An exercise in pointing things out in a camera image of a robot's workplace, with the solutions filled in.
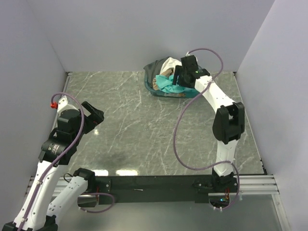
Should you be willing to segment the teal t shirt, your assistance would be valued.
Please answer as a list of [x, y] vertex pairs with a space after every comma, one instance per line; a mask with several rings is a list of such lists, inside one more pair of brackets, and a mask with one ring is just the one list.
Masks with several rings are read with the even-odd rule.
[[164, 75], [156, 75], [156, 85], [160, 91], [165, 93], [188, 93], [188, 92], [196, 92], [195, 89], [182, 87], [180, 85], [173, 85], [174, 75], [170, 75], [169, 77]]

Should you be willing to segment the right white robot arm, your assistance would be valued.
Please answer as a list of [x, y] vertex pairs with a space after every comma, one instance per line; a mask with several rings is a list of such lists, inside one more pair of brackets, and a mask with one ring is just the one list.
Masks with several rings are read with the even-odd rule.
[[212, 126], [217, 140], [216, 164], [212, 167], [211, 182], [207, 188], [223, 192], [236, 186], [233, 160], [238, 140], [245, 129], [245, 112], [242, 102], [235, 102], [214, 82], [206, 69], [200, 69], [195, 56], [181, 58], [175, 68], [173, 84], [194, 88], [208, 101], [215, 112]]

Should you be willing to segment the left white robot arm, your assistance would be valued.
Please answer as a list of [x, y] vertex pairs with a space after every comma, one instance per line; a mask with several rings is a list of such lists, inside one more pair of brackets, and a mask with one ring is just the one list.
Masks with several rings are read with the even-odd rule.
[[4, 231], [56, 231], [61, 219], [83, 193], [96, 193], [95, 173], [76, 170], [64, 190], [53, 198], [54, 190], [65, 174], [72, 155], [84, 134], [103, 122], [104, 113], [88, 102], [77, 109], [62, 98], [51, 107], [57, 109], [57, 127], [43, 143], [38, 168], [28, 196], [14, 221], [3, 226]]

